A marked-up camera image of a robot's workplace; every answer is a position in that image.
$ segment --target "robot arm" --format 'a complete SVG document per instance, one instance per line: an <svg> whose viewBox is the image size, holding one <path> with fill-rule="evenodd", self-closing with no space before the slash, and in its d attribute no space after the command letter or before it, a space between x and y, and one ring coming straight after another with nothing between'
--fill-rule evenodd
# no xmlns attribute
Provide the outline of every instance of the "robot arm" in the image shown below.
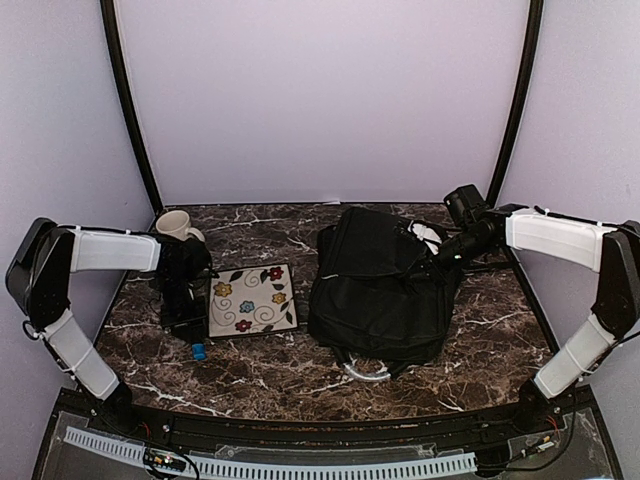
<svg viewBox="0 0 640 480"><path fill-rule="evenodd" d="M546 399L560 395L622 340L640 317L640 224L587 222L507 205L491 209L477 189L460 187L445 198L463 233L440 247L443 266L470 261L487 248L506 245L562 258L600 274L587 321L536 374Z"/></svg>
<svg viewBox="0 0 640 480"><path fill-rule="evenodd" d="M193 297L189 282L210 263L206 247L195 239L65 228L39 218L7 271L6 285L63 371L126 423L131 392L78 326L68 298L70 275L86 270L155 271L164 301L163 321L181 332L180 326L193 321L204 328L204 300Z"/></svg>

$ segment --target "blue flower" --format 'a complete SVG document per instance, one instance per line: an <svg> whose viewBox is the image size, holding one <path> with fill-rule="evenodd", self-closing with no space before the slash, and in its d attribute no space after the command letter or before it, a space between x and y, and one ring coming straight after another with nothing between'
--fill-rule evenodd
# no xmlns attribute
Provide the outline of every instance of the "blue flower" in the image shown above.
<svg viewBox="0 0 640 480"><path fill-rule="evenodd" d="M250 312L253 312L255 309L256 309L256 306L253 304L253 302L250 302L248 300L245 300L240 304L240 313L250 313Z"/></svg>

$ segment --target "floral tile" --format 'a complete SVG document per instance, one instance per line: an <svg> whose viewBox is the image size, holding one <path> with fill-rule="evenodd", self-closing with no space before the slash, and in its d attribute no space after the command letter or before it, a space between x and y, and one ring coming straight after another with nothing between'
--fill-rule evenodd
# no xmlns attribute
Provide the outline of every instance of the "floral tile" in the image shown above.
<svg viewBox="0 0 640 480"><path fill-rule="evenodd" d="M293 330L298 317L286 264L218 272L211 282L209 336L246 337Z"/></svg>

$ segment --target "black frame pole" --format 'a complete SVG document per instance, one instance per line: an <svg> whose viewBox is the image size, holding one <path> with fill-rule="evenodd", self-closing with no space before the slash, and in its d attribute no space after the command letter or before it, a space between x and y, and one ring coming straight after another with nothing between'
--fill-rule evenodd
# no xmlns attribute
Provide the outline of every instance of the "black frame pole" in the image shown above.
<svg viewBox="0 0 640 480"><path fill-rule="evenodd" d="M498 161L493 171L489 193L487 194L487 203L495 206L500 195L500 190L507 175L509 168L509 160L513 153L513 147L516 143L524 104L527 99L529 83L531 81L531 72L533 71L533 62L536 56L536 47L538 46L538 35L540 34L540 24L542 23L542 7L544 0L531 0L529 4L529 19L527 20L527 31L524 37L524 46L522 48L522 59L520 60L520 69L518 70L518 80L511 102L511 111L507 120L507 128L502 139L502 146L498 154Z"/></svg>
<svg viewBox="0 0 640 480"><path fill-rule="evenodd" d="M133 147L133 153L140 169L140 175L147 190L147 196L151 202L154 212L157 214L164 208L158 185L153 177L151 164L147 150L142 140L138 117L133 106L133 97L129 88L129 80L127 78L127 70L125 68L124 56L122 54L122 45L120 43L120 34L118 33L118 21L116 18L116 9L113 0L100 0L102 8L102 21L104 23L104 33L107 38L107 47L109 48L109 57L111 58L111 67L113 69L113 77L116 81L118 96L120 97L120 106L124 115L124 121L129 132L129 139Z"/></svg>

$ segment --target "red flower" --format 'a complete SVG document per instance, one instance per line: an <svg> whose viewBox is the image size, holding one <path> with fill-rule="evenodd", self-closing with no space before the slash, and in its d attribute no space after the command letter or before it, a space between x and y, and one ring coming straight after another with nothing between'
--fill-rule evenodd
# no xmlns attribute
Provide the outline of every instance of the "red flower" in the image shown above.
<svg viewBox="0 0 640 480"><path fill-rule="evenodd" d="M269 270L269 278L271 278L272 282L280 280L283 273L280 267L272 267L271 270Z"/></svg>
<svg viewBox="0 0 640 480"><path fill-rule="evenodd" d="M246 320L242 320L238 323L236 323L236 330L238 330L241 333L246 332L247 330L249 330L251 328L252 323L251 322L247 322Z"/></svg>

